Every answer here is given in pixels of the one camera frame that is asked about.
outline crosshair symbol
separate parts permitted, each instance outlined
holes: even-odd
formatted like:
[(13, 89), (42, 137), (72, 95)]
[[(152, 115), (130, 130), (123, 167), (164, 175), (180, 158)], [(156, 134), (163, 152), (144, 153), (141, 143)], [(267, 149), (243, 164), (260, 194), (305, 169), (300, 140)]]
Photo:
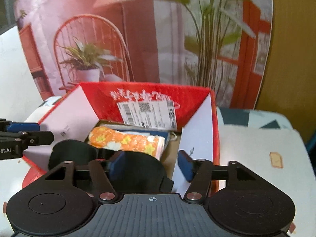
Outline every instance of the crosshair symbol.
[(152, 196), (148, 200), (151, 201), (151, 202), (154, 202), (154, 201), (159, 200), (159, 199), (157, 199), (156, 197)]

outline orange floral pouch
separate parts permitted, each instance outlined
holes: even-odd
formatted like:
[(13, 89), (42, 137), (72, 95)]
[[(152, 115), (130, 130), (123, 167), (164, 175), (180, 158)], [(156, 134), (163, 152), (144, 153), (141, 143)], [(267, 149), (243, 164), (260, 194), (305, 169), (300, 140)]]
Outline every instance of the orange floral pouch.
[(161, 136), (144, 136), (119, 132), (104, 126), (92, 129), (89, 144), (97, 148), (109, 150), (137, 151), (160, 159), (165, 146), (165, 138)]

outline chair backrest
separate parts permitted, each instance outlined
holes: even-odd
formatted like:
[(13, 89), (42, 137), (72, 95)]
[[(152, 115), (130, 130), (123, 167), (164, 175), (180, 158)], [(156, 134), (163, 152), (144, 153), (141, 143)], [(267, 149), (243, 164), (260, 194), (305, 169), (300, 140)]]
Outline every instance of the chair backrest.
[(101, 16), (80, 14), (65, 21), (57, 30), (53, 41), (56, 63), (64, 86), (69, 81), (76, 81), (75, 71), (61, 64), (69, 58), (62, 47), (76, 47), (74, 38), (82, 43), (93, 43), (100, 48), (110, 50), (112, 55), (122, 59), (118, 62), (111, 61), (112, 68), (105, 67), (105, 74), (115, 74), (123, 81), (134, 80), (131, 59), (124, 38), (117, 27)]

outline white plant pot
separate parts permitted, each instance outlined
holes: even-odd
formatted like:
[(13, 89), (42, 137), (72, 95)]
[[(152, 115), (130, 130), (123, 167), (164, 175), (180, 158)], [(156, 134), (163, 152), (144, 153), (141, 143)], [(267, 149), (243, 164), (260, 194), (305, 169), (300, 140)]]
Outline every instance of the white plant pot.
[(88, 70), (76, 70), (78, 82), (99, 82), (100, 70), (88, 69)]
[(118, 77), (115, 74), (105, 74), (104, 75), (104, 81), (107, 81), (107, 82), (121, 82), (121, 81), (123, 81), (123, 79), (121, 79), (120, 77)]

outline backdrop poster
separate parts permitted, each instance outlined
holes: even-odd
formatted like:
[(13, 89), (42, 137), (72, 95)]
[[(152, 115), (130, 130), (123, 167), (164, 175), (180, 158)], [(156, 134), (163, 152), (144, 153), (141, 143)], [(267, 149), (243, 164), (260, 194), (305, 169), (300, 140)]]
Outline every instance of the backdrop poster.
[(42, 98), (81, 81), (211, 87), (252, 109), (269, 52), (272, 0), (14, 0)]

